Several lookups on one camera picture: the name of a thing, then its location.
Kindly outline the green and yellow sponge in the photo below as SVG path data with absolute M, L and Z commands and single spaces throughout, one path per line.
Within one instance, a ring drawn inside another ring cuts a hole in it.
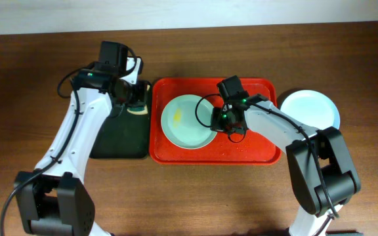
M 147 115 L 148 114 L 148 107 L 128 107 L 127 112 L 132 115 Z

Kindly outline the light blue plate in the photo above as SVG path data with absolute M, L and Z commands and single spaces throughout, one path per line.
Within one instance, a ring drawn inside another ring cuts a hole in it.
M 310 127 L 321 130 L 328 127 L 339 129 L 341 117 L 335 103 L 325 94 L 315 90 L 298 90 L 287 96 L 280 110 Z

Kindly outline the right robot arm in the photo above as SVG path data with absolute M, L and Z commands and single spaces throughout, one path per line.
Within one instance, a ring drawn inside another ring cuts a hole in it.
M 287 156 L 291 187 L 300 204 L 289 235 L 326 235 L 338 211 L 361 190 L 341 132 L 310 127 L 281 112 L 260 94 L 225 97 L 212 110 L 210 128 L 228 136 L 260 134 Z

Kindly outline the mint green plate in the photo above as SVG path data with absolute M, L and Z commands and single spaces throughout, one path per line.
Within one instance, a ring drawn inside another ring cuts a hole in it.
M 210 144 L 217 132 L 209 128 L 213 105 L 201 96 L 185 94 L 173 98 L 161 114 L 166 138 L 183 149 L 199 149 Z

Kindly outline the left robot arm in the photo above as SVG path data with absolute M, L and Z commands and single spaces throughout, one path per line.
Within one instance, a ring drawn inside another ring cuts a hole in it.
M 107 235 L 95 222 L 95 204 L 84 186 L 98 133 L 107 120 L 148 114 L 150 83 L 139 81 L 143 61 L 93 62 L 67 76 L 72 86 L 66 116 L 50 148 L 31 172 L 21 171 L 10 197 L 30 235 Z

